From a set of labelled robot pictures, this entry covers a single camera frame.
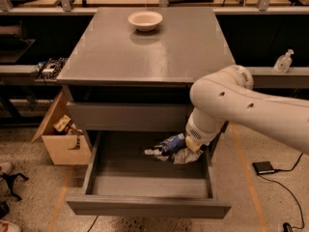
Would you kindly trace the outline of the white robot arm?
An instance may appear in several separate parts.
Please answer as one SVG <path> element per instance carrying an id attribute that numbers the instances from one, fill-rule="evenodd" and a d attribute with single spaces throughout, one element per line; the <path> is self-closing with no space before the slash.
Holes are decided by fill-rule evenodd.
<path id="1" fill-rule="evenodd" d="M 186 133 L 208 145 L 224 123 L 234 122 L 309 154 L 309 101 L 262 94 L 253 85 L 251 72 L 239 65 L 196 80 Z"/>

